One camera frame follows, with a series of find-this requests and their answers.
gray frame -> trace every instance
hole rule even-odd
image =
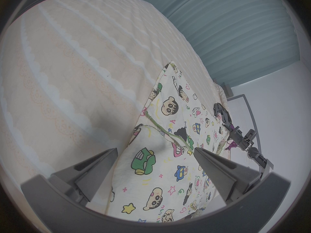
[[[227,99],[227,100],[228,100],[228,101],[231,101],[231,100],[238,99],[238,98],[241,98],[241,97],[244,98],[245,103],[246,103],[247,108],[248,108],[248,111],[249,111],[249,113],[250,113],[250,115],[251,115],[251,119],[252,119],[252,122],[253,122],[253,125],[254,125],[254,130],[255,130],[256,133],[257,133],[257,135],[256,135],[256,140],[257,140],[257,145],[258,145],[258,152],[261,153],[261,145],[260,145],[260,139],[259,139],[259,133],[258,133],[257,125],[256,125],[256,122],[255,122],[255,118],[254,118],[254,115],[253,115],[253,113],[252,113],[251,107],[249,106],[249,103],[248,103],[248,101],[247,101],[247,99],[246,99],[246,97],[245,97],[245,94],[238,95],[238,96],[229,98],[229,99]]]

yellow squiggle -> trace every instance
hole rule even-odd
[[[158,119],[160,119],[158,116],[158,108],[159,108],[158,103],[159,103],[159,101],[160,101],[160,99],[158,99],[158,101],[156,102],[156,111],[155,111],[155,115],[157,116]]]
[[[149,128],[147,128],[149,130],[149,135],[148,135],[148,138],[150,138],[151,136],[151,130]]]

bed sheet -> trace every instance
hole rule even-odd
[[[221,103],[185,37],[142,0],[46,0],[14,21],[0,51],[0,162],[19,189],[105,149],[121,154],[171,60],[210,113]],[[104,212],[111,177],[90,208]]]

yellow star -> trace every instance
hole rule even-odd
[[[124,205],[123,206],[122,213],[126,212],[127,214],[130,214],[135,209],[136,209],[136,207],[134,207],[133,203],[130,203],[129,205]]]

curtain fold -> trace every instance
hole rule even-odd
[[[144,0],[185,36],[212,78],[231,87],[300,59],[281,0]]]

